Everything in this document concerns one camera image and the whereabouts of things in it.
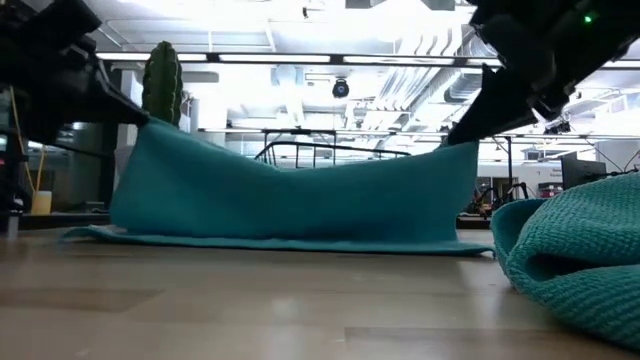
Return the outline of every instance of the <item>cactus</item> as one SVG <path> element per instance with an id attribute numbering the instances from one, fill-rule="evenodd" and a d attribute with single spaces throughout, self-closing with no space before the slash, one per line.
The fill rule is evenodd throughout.
<path id="1" fill-rule="evenodd" d="M 144 68 L 142 85 L 142 108 L 177 127 L 182 103 L 182 66 L 170 43 L 163 41 L 153 49 Z"/>

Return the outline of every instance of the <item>fluorescent light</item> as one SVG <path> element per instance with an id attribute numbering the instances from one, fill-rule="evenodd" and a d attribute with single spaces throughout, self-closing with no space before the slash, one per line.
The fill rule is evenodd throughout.
<path id="1" fill-rule="evenodd" d="M 71 124 L 71 128 L 73 130 L 84 130 L 84 128 L 86 127 L 86 123 L 82 123 L 82 122 L 76 122 L 76 123 L 72 123 Z"/>
<path id="2" fill-rule="evenodd" d="M 397 56 L 345 56 L 344 62 L 358 64 L 380 64 L 380 65 L 431 65 L 431 66 L 451 66 L 452 58 L 431 58 L 431 57 L 397 57 Z"/>
<path id="3" fill-rule="evenodd" d="M 638 70 L 640 69 L 640 61 L 638 60 L 618 60 L 616 62 L 609 61 L 602 67 L 602 70 Z"/>
<path id="4" fill-rule="evenodd" d="M 128 52 L 115 52 L 115 53 L 97 53 L 99 59 L 109 61 L 147 61 L 149 60 L 149 53 L 128 53 Z M 182 62 L 202 62 L 207 61 L 207 54 L 178 54 L 178 60 Z"/>
<path id="5" fill-rule="evenodd" d="M 109 61 L 147 61 L 150 54 L 145 53 L 97 53 L 98 59 Z"/>
<path id="6" fill-rule="evenodd" d="M 528 139 L 591 139 L 591 140 L 638 140 L 640 136 L 633 135 L 594 135 L 594 134 L 562 134 L 562 135 L 544 135 L 544 134 L 499 134 L 496 137 L 511 136 L 517 138 Z"/>
<path id="7" fill-rule="evenodd" d="M 284 54 L 220 54 L 222 62 L 246 63 L 328 63 L 329 55 L 284 55 Z"/>
<path id="8" fill-rule="evenodd" d="M 439 138 L 439 137 L 442 137 L 442 136 L 447 136 L 449 134 L 448 133 L 439 133 L 439 132 L 410 132 L 410 131 L 403 131 L 401 133 L 398 133 L 398 135 Z"/>
<path id="9" fill-rule="evenodd" d="M 482 67 L 482 64 L 489 65 L 489 67 L 492 68 L 502 67 L 502 63 L 498 59 L 473 58 L 467 61 L 467 65 L 469 66 Z"/>
<path id="10" fill-rule="evenodd" d="M 381 114 L 398 114 L 398 115 L 403 115 L 403 114 L 411 114 L 411 111 L 401 111 L 401 110 L 378 110 L 378 109 L 373 109 L 373 110 L 369 110 L 367 111 L 368 113 L 381 113 Z"/>
<path id="11" fill-rule="evenodd" d="M 198 129 L 198 131 L 207 133 L 225 133 L 225 134 L 261 134 L 261 129 Z"/>
<path id="12" fill-rule="evenodd" d="M 178 60 L 182 62 L 207 61 L 207 54 L 178 54 Z"/>
<path id="13" fill-rule="evenodd" d="M 342 131 L 336 131 L 336 135 L 391 135 L 391 132 L 390 131 L 342 130 Z"/>

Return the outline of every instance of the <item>wooden table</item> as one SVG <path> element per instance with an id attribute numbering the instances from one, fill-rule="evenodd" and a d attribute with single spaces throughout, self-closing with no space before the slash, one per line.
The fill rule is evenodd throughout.
<path id="1" fill-rule="evenodd" d="M 59 246 L 55 235 L 23 233 L 0 251 L 0 359 L 636 358 L 557 325 L 488 257 Z"/>

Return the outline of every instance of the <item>teal towel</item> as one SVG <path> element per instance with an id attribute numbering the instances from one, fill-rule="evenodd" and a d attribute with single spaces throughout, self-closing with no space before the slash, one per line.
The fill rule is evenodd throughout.
<path id="1" fill-rule="evenodd" d="M 110 209 L 127 233 L 69 236 L 188 246 L 470 255 L 456 216 L 478 143 L 394 160 L 281 171 L 153 120 L 139 130 Z"/>
<path id="2" fill-rule="evenodd" d="M 640 174 L 500 209 L 504 273 L 566 324 L 640 351 Z"/>

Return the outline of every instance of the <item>knit fabric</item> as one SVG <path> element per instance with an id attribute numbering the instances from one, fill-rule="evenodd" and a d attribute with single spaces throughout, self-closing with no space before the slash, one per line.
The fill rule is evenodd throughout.
<path id="1" fill-rule="evenodd" d="M 473 255 L 455 222 L 475 184 L 478 143 L 322 169 L 281 171 L 160 121 L 139 130 L 113 196 L 111 241 Z"/>
<path id="2" fill-rule="evenodd" d="M 509 204 L 492 220 L 498 260 L 566 324 L 640 351 L 640 175 Z"/>

